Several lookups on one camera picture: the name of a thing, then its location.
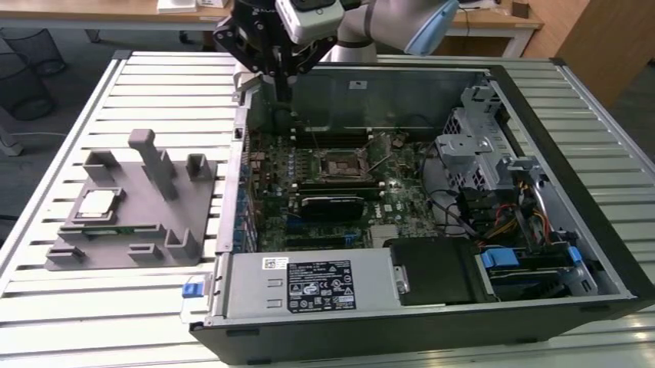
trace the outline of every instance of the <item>circuit board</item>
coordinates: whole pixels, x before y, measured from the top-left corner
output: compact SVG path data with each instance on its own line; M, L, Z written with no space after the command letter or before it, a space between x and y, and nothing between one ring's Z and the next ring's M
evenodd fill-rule
M376 225L394 225L400 238L437 235L416 175L426 144L404 143L405 138L401 133L381 132L358 149L298 149L287 136L253 135L258 251L370 248L368 229ZM382 187L380 200L364 202L356 221L303 223L290 204L291 186L330 182L332 178L373 182ZM289 247L302 239L319 241Z

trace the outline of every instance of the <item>sticker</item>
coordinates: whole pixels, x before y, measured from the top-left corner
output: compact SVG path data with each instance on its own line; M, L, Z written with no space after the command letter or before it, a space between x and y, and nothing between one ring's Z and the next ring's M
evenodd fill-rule
M349 90L365 90L366 89L368 82L364 80L352 80L348 83L348 89Z
M271 257L261 259L261 270L285 270L287 257Z
M349 261L283 265L287 282L286 309L290 313L357 309Z

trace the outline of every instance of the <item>wooden desk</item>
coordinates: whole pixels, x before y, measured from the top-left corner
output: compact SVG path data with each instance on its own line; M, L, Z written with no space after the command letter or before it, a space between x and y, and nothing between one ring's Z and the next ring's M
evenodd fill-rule
M544 20L525 49L529 58L562 58L605 107L655 54L652 0L529 0Z
M157 14L155 0L0 0L0 25L27 28L211 31L226 8L198 7L194 13ZM520 57L542 23L480 10L454 17L449 36L510 38L502 56Z

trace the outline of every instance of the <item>table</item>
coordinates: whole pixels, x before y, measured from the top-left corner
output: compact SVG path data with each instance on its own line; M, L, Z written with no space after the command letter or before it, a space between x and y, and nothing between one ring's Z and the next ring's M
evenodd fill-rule
M434 61L497 62L506 68L638 265L655 278L655 227L644 221L655 213L655 167L568 68L548 60L380 57L381 63ZM207 220L203 257L194 267L49 272L42 263L86 177L79 164L89 149L109 148L118 159L138 159L126 147L133 128L154 130L155 144L167 148L170 159L193 152L222 161L209 208L209 214L219 213L230 160L223 137L233 130L237 111L230 98L233 63L219 53L157 52L134 52L129 59L110 62L0 250L2 368L226 368L178 318L182 284L213 269L219 218ZM509 128L528 153L517 125ZM655 361L652 312L655 307L594 322L542 343L275 366L645 368Z
M1 0L2 27L211 31L229 15L226 8L199 7L194 13L157 14L155 0ZM510 38L502 56L520 57L542 23L494 11L458 13L449 36Z

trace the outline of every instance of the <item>black plastic cover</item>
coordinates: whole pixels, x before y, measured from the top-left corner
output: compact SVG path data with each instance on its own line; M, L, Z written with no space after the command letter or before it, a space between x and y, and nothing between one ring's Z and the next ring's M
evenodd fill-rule
M384 243L393 266L404 267L409 291L401 305L472 304L493 301L485 293L466 238L397 238Z

